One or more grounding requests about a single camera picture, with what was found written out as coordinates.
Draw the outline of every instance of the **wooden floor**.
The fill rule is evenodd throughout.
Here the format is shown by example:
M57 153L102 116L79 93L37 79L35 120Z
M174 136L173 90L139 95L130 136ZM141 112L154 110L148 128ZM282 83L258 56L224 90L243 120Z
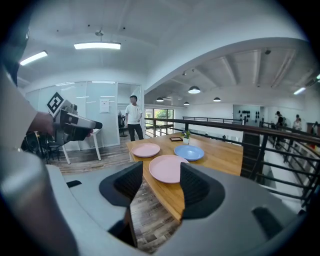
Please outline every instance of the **wooden floor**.
M96 149L69 151L71 164L65 156L60 155L50 160L50 165L60 168L63 174L90 172L113 165L130 162L126 142L130 137L120 137L120 145L99 148L101 161L98 160ZM179 223L161 205L143 179L142 184L131 205L131 217L138 248L146 253L153 253L177 230Z

